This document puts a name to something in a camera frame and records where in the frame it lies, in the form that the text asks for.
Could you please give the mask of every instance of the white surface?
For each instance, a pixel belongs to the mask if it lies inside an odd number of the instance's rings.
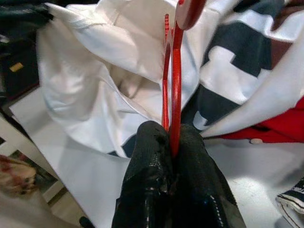
[[[86,216],[81,208],[77,205],[71,193],[64,194],[52,207],[52,213],[62,220],[75,226],[79,225],[79,218]]]
[[[96,228],[110,228],[128,160],[70,139],[49,118],[40,89],[11,110]],[[291,227],[274,199],[303,175],[304,144],[219,140],[206,146],[228,179],[248,228]]]

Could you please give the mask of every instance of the red garment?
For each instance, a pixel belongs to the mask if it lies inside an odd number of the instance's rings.
[[[265,143],[304,143],[304,97],[295,108],[238,132],[222,135],[225,139],[261,139]]]

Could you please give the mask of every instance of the yellow label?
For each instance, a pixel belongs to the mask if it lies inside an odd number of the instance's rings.
[[[12,65],[9,69],[12,71],[12,72],[17,72],[19,71],[20,69],[23,68],[23,65],[22,63],[16,63],[15,65]]]

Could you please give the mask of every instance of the white garment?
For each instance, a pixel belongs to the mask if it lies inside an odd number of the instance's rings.
[[[272,32],[272,17],[234,13],[239,2],[207,1],[196,25],[184,33],[182,107],[199,84],[242,105],[211,126],[198,112],[193,124],[204,130],[202,136],[259,123],[294,107],[304,95],[304,67],[295,61],[304,56],[304,13],[293,14]],[[66,9],[49,4],[55,17],[38,33],[40,81],[51,117],[74,140],[126,157],[122,145],[138,126],[147,120],[161,122],[164,15],[169,13],[172,26],[176,4],[176,0],[101,0]],[[234,67],[234,53],[218,46],[201,66],[218,25],[233,21],[294,44],[273,70],[262,70],[258,77]]]

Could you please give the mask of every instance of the sneaker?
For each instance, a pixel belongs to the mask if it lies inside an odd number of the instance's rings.
[[[304,177],[275,200],[281,214],[294,228],[304,228]]]

